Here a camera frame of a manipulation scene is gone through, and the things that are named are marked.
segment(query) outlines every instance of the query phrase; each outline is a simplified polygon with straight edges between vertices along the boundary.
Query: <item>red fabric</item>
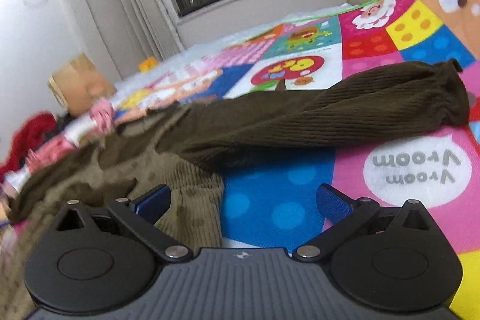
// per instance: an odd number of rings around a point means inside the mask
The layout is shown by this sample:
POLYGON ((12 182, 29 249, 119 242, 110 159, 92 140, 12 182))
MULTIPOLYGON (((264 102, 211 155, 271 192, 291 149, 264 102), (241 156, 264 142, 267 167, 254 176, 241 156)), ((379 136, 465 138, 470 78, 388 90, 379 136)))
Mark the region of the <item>red fabric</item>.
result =
POLYGON ((0 182, 9 171, 20 170, 20 161, 26 158, 29 150, 35 150, 42 142, 43 134, 55 128, 57 121, 50 112, 41 112, 17 131, 11 142, 11 150, 5 165, 0 166, 0 182))
POLYGON ((477 99, 475 106, 470 107, 469 122, 480 121, 480 99, 477 99))

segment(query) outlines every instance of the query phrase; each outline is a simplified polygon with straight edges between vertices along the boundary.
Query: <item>red square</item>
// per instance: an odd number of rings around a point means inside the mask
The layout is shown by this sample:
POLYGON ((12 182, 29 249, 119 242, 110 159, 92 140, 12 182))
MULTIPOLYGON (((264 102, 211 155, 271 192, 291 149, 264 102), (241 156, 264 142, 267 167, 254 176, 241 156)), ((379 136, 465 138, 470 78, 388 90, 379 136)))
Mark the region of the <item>red square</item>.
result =
POLYGON ((343 41, 342 49, 343 60, 387 55, 398 51, 385 29, 376 29, 374 34, 343 41))
POLYGON ((477 102, 474 106, 470 107, 469 122, 480 121, 480 99, 477 98, 477 102))

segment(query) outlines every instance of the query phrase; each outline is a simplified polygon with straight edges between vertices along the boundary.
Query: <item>gray ribbed plate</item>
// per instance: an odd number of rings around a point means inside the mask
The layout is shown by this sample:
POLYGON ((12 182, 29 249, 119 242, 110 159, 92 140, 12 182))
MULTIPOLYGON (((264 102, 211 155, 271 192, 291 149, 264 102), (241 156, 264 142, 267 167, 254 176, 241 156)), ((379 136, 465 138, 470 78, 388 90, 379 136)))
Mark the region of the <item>gray ribbed plate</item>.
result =
MULTIPOLYGON (((186 264, 164 268, 151 289, 125 307, 82 320, 453 320, 446 308, 389 315, 341 295, 315 264, 282 248, 204 248, 186 264)), ((78 319, 38 310, 29 320, 78 319)))

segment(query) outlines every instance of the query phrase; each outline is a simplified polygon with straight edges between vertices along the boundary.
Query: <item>blue polka dot square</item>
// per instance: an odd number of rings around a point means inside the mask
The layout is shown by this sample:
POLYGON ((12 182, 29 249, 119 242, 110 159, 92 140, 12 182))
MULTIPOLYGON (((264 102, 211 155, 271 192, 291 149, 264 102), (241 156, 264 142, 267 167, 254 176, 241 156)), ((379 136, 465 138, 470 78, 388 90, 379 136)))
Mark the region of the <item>blue polka dot square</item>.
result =
POLYGON ((470 51, 445 25, 428 39, 403 49, 400 53, 406 61, 422 61, 428 64, 455 58, 464 69, 475 62, 470 51))
POLYGON ((320 234, 317 209, 321 183, 332 183, 335 151, 295 151, 276 164, 229 172, 221 207, 225 238, 292 252, 320 234))
POLYGON ((473 121, 469 123, 470 130, 472 131, 472 135, 480 144, 480 121, 473 121))

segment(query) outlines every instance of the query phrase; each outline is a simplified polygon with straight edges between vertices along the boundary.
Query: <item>speech bubble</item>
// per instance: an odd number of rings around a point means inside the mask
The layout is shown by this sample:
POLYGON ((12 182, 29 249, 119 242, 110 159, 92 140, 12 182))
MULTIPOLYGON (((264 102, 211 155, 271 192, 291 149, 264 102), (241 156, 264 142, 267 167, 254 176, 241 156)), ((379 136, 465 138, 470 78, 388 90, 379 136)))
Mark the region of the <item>speech bubble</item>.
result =
POLYGON ((366 158, 363 178, 378 198, 394 206, 418 199, 433 208, 457 198, 469 184, 472 164, 452 136, 388 142, 366 158))

